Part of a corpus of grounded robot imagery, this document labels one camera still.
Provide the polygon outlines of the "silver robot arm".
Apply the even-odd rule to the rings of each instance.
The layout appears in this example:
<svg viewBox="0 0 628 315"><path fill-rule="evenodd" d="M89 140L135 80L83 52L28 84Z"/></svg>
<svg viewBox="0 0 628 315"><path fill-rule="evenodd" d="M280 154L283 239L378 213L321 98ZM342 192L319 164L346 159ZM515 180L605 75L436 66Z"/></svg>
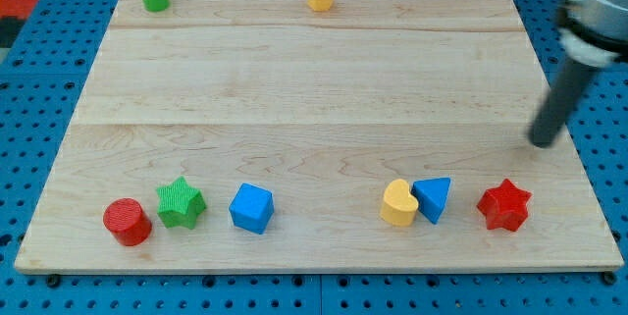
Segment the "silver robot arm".
<svg viewBox="0 0 628 315"><path fill-rule="evenodd" d="M627 59L627 0L560 0L556 23L571 59L595 68Z"/></svg>

